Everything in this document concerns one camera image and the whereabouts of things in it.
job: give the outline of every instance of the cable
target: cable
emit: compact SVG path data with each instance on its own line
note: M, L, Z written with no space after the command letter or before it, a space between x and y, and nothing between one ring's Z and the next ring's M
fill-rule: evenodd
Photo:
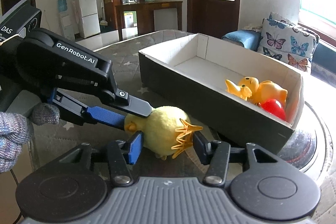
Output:
M16 175L14 174L13 169L11 169L10 172L12 173L12 176L13 176L13 178L15 180L16 186L18 186L19 182L17 181Z
M1 46L2 44L4 44L5 42L7 42L8 40L12 39L13 37L19 37L19 36L20 36L20 35L17 33L17 34L15 34L15 35L11 36L10 38L7 38L7 39L4 40L3 42L0 42L0 46Z
M46 15L46 11L45 11L45 10L44 10L44 18L45 18L45 21L46 21L47 24L48 24L49 30L51 31L51 29L50 29L50 25L49 25L48 20L47 20L47 15Z
M16 186L18 186L19 182L17 181L16 175L14 174L13 169L11 169L10 172L12 173L12 176L13 176L13 178L14 178L14 180L15 180ZM21 217L22 217L22 213L20 212L20 213L19 213L19 216L18 216L17 219L13 222L13 224L17 224L17 223L20 221Z

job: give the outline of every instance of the wooden console table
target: wooden console table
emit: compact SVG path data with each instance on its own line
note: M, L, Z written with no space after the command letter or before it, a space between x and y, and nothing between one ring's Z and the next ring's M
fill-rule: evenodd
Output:
M117 5L116 17L118 25L119 41L123 40L122 18L124 12L136 11L138 34L143 35L154 32L154 10L177 9L177 28L182 30L182 1L151 1L142 3L126 3Z

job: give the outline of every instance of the butterfly pillow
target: butterfly pillow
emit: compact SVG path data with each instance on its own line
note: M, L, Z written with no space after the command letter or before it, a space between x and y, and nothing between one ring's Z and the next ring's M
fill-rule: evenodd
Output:
M265 18L258 52L311 72L311 60L317 46L316 37L293 25Z
M293 22L291 22L289 19L284 18L284 17L282 17L281 15L279 15L279 14L277 14L277 13L273 13L273 12L271 12L271 13L269 14L268 19L277 20L277 21L286 23L286 24L288 24L288 25L293 25L293 26L296 25L296 24L294 24Z

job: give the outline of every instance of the chick beak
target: chick beak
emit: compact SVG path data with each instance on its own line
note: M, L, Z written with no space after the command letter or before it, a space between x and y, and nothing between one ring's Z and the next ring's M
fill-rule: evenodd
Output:
M135 133L137 132L137 125L134 122L130 122L124 126L125 131Z

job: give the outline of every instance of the plush chick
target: plush chick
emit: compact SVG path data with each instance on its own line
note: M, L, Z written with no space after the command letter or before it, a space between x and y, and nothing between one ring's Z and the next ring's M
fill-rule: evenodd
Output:
M191 147L193 133L203 129L203 127L191 125L188 115L173 106L154 108L147 118L127 114L124 127L131 135L136 131L142 131L143 145L163 160L168 155L173 155L174 159Z
M243 100L247 100L247 98L251 97L251 90L245 85L236 85L230 80L225 80L225 84L227 86L227 92L242 98Z
M239 81L238 85L244 85L250 88L252 92L250 101L253 104L262 103L268 99L276 99L283 107L285 106L288 91L272 81L259 83L259 80L255 77L244 77Z

